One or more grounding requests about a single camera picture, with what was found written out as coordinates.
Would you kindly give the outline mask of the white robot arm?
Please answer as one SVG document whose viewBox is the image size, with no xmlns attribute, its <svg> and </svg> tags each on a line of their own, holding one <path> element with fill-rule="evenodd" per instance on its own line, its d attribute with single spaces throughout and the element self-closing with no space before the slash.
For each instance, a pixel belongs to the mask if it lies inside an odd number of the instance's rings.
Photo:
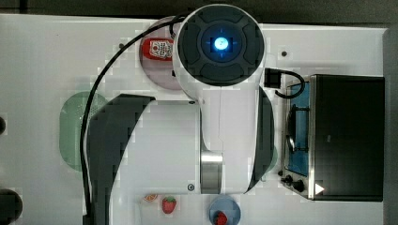
<svg viewBox="0 0 398 225">
<path fill-rule="evenodd" d="M 90 119 L 84 225 L 141 225 L 149 194 L 250 191 L 273 157 L 265 63 L 265 39 L 247 12 L 209 5 L 190 13 L 173 49 L 182 98 L 121 94 Z"/>
</svg>

